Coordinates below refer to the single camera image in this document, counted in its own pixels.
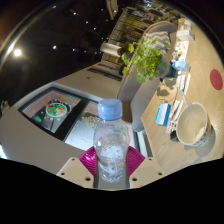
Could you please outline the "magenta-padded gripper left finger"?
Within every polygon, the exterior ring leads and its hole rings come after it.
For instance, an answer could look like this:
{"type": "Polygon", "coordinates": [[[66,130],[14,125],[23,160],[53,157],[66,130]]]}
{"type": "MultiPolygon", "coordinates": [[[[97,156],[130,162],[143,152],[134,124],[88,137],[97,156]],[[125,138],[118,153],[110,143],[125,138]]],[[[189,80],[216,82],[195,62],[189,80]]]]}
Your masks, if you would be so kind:
{"type": "Polygon", "coordinates": [[[57,175],[84,188],[96,188],[97,155],[94,147],[89,148],[78,158],[70,157],[57,175]]]}

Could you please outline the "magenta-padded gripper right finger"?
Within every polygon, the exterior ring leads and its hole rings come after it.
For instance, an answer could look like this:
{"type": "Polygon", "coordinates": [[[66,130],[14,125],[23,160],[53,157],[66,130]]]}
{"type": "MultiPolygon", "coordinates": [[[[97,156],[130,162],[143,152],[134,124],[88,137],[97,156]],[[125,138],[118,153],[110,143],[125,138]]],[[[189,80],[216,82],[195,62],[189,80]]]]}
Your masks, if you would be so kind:
{"type": "Polygon", "coordinates": [[[143,187],[165,176],[153,157],[144,157],[133,147],[128,148],[126,168],[131,189],[143,187]]]}

